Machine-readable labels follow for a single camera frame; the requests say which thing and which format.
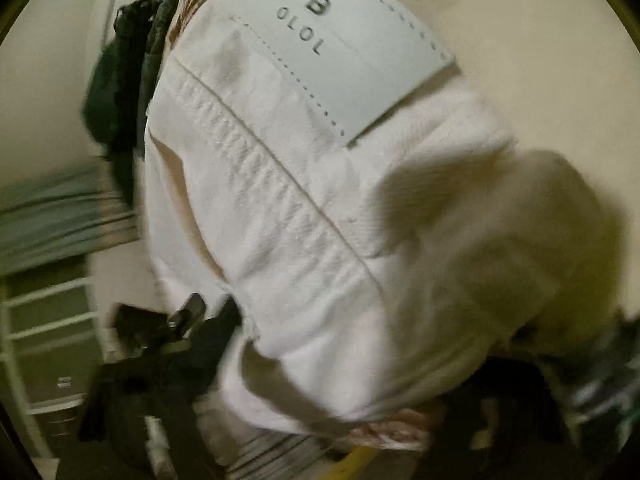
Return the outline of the white framed window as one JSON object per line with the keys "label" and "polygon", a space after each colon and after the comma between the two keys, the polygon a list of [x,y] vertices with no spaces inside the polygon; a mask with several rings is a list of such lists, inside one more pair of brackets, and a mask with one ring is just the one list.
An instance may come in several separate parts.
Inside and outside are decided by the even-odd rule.
{"label": "white framed window", "polygon": [[30,457],[60,456],[104,356],[86,257],[1,279],[1,403]]}

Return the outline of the striped folded blanket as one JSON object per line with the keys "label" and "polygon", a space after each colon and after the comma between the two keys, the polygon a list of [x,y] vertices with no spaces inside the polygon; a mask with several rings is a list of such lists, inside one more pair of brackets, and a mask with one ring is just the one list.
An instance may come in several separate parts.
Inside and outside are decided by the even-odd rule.
{"label": "striped folded blanket", "polygon": [[50,172],[1,190],[1,274],[92,254],[140,237],[107,164]]}

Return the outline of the folded dark green pants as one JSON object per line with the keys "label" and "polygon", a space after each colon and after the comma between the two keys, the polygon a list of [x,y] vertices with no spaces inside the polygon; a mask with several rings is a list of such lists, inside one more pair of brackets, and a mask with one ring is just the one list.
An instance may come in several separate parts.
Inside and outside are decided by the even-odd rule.
{"label": "folded dark green pants", "polygon": [[96,63],[82,106],[82,119],[104,149],[128,207],[136,194],[134,156],[143,152],[146,108],[177,6],[178,0],[137,0],[118,9],[114,37]]}

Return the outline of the white pants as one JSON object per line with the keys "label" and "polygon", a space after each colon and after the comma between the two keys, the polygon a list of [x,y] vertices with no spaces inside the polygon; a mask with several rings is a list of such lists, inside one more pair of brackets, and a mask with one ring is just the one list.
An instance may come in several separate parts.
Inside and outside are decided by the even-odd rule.
{"label": "white pants", "polygon": [[155,272],[171,307],[236,301],[219,385],[251,425],[339,434],[608,322],[600,197],[397,0],[204,0],[144,140]]}

